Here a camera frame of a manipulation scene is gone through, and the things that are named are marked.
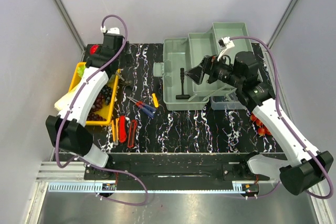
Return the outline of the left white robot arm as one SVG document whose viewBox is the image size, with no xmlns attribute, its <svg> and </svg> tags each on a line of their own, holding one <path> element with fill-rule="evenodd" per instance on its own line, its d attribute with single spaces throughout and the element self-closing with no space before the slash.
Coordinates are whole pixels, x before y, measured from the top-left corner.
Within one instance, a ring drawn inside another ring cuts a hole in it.
<svg viewBox="0 0 336 224">
<path fill-rule="evenodd" d="M 56 116 L 46 119 L 46 128 L 58 166 L 63 168 L 59 152 L 65 151 L 95 167 L 101 179 L 112 177 L 114 167 L 112 159 L 93 142 L 92 134 L 86 129 L 87 117 L 101 89 L 116 75 L 118 58 L 124 55 L 127 36 L 120 29 L 106 29 L 101 26 L 103 43 L 91 50 L 82 78 L 76 86 L 70 100 Z"/>
</svg>

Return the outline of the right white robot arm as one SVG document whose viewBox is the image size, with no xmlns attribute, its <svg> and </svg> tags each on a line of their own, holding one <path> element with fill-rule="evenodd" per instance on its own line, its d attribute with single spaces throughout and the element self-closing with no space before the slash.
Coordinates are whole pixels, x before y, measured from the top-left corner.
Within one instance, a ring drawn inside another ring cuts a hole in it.
<svg viewBox="0 0 336 224">
<path fill-rule="evenodd" d="M 251 51 L 240 51 L 231 62 L 226 52 L 235 47 L 236 37 L 218 40 L 222 50 L 218 55 L 203 57 L 199 65 L 186 71 L 196 84 L 208 75 L 208 83 L 221 81 L 236 89 L 238 101 L 264 125 L 283 150 L 286 160 L 265 157 L 259 153 L 248 154 L 239 165 L 239 174 L 250 180 L 263 175 L 281 183 L 293 195 L 308 192 L 309 188 L 326 180 L 329 193 L 325 196 L 311 193 L 318 199 L 333 196 L 334 187 L 328 171 L 334 158 L 328 151 L 319 151 L 291 122 L 280 106 L 278 90 L 258 79 L 258 61 Z"/>
</svg>

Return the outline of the black claw hammer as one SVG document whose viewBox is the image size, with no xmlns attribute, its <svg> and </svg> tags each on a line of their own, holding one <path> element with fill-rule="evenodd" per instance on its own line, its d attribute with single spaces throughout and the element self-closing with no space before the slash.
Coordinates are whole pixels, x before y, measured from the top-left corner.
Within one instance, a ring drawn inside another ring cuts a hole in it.
<svg viewBox="0 0 336 224">
<path fill-rule="evenodd" d="M 184 78 L 185 70 L 184 68 L 180 68 L 181 93 L 175 96 L 177 100 L 188 100 L 190 98 L 189 94 L 184 93 Z"/>
</svg>

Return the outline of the clear grey plastic toolbox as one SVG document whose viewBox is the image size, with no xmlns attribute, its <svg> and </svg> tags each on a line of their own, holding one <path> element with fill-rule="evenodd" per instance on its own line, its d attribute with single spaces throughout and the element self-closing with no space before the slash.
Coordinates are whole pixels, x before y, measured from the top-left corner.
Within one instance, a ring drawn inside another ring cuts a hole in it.
<svg viewBox="0 0 336 224">
<path fill-rule="evenodd" d="M 153 76 L 163 81 L 163 101 L 169 111 L 240 110 L 235 88 L 217 80 L 208 83 L 205 56 L 218 56 L 223 37 L 248 36 L 245 23 L 212 23 L 205 33 L 189 33 L 186 38 L 167 38 L 163 61 L 154 63 Z"/>
</svg>

